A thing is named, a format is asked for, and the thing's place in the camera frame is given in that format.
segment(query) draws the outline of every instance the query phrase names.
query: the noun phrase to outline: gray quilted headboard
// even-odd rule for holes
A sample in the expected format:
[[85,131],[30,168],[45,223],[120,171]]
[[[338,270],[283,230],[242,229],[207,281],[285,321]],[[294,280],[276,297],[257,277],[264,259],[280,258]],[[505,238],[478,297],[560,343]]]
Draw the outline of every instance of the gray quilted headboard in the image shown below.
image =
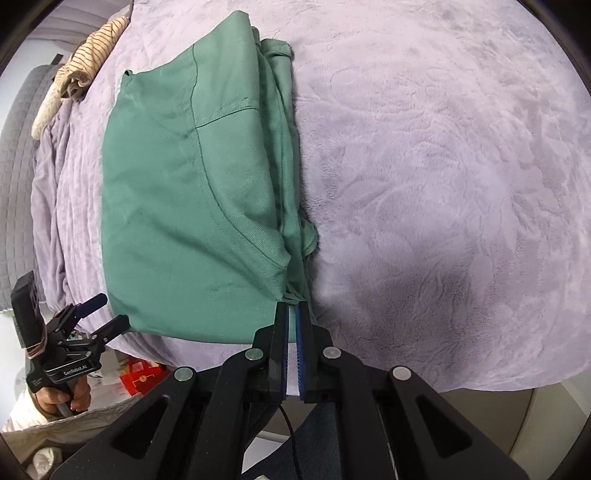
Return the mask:
[[31,71],[0,134],[0,311],[11,308],[10,292],[18,277],[37,268],[31,185],[39,143],[31,137],[31,126],[58,68],[40,65]]

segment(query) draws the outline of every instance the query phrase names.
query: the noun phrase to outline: metal screw head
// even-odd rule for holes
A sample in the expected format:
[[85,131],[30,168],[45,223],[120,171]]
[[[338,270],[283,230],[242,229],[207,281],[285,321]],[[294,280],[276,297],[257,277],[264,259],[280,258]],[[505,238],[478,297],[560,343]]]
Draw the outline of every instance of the metal screw head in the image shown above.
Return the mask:
[[335,346],[328,346],[324,350],[322,350],[322,355],[324,355],[326,358],[334,360],[335,358],[340,357],[341,351]]
[[406,381],[412,376],[412,372],[406,367],[396,367],[392,370],[392,376],[396,380]]
[[263,353],[260,348],[249,348],[246,352],[244,352],[244,356],[249,360],[260,360],[263,356]]
[[193,370],[191,370],[189,367],[177,368],[174,371],[174,377],[179,382],[186,382],[187,380],[191,380],[193,378]]

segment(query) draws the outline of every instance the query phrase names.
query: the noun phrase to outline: genrobo.ai logo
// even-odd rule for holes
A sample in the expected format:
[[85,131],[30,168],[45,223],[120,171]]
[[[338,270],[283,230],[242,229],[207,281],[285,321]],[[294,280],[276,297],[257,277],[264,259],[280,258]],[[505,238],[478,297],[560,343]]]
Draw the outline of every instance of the genrobo.ai logo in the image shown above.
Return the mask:
[[88,365],[81,365],[80,367],[73,368],[72,370],[68,370],[64,372],[64,377],[68,377],[69,375],[76,374],[78,372],[82,372],[83,370],[88,370]]

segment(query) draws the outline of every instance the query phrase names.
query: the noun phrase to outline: red package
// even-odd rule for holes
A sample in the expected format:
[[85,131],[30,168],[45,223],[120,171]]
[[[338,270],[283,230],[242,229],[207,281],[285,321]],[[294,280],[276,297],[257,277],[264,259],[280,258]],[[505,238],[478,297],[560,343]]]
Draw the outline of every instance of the red package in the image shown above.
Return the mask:
[[129,395],[140,393],[143,396],[161,382],[168,373],[169,371],[160,364],[130,357],[129,364],[119,377]]

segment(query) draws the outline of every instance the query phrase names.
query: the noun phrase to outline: human hand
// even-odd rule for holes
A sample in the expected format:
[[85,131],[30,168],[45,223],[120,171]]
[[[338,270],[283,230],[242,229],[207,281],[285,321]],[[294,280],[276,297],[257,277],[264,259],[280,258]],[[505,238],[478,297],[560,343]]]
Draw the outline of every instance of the human hand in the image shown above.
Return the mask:
[[[90,385],[86,376],[80,377],[72,389],[73,399],[70,405],[72,411],[85,411],[90,406]],[[49,415],[57,415],[58,403],[65,403],[70,400],[70,396],[61,390],[53,387],[43,387],[35,393],[39,408]]]

